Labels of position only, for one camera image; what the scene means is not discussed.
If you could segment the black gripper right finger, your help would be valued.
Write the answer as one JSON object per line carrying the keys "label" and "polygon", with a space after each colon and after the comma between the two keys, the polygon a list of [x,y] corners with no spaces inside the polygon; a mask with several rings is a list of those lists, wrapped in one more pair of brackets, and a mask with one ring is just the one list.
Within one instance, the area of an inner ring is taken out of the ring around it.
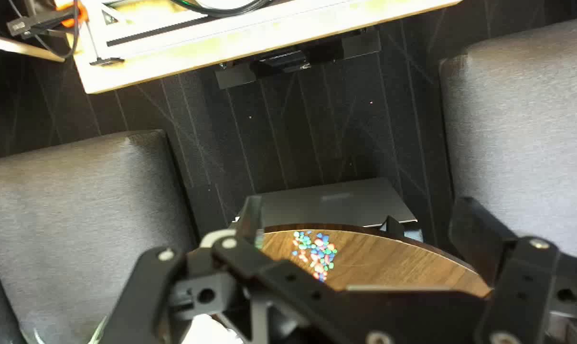
{"label": "black gripper right finger", "polygon": [[478,344],[577,344],[577,256],[517,235],[473,197],[455,201],[450,239],[492,287]]}

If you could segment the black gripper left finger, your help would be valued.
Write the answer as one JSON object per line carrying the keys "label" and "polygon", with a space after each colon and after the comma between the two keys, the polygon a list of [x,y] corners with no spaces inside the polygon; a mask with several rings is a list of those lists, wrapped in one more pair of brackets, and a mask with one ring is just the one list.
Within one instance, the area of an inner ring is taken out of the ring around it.
{"label": "black gripper left finger", "polygon": [[218,318],[245,344],[341,344],[337,293],[241,235],[178,253],[155,247],[138,260],[100,344],[182,344],[197,316]]}

